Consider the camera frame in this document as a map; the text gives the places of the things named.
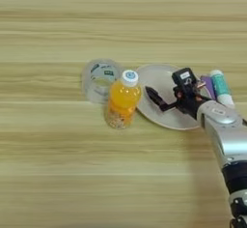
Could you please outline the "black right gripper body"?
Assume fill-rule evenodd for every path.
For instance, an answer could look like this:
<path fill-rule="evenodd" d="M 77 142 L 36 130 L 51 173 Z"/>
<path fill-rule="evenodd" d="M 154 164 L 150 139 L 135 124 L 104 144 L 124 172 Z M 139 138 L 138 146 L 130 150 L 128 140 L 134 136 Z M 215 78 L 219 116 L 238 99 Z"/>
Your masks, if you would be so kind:
<path fill-rule="evenodd" d="M 183 114 L 188 114 L 194 120 L 197 119 L 197 112 L 199 107 L 210 98 L 203 96 L 198 89 L 188 87 L 186 91 L 183 91 L 179 86 L 174 88 L 174 94 L 177 100 L 170 104 L 162 101 L 160 104 L 160 110 L 165 112 L 172 108 L 178 109 Z"/>

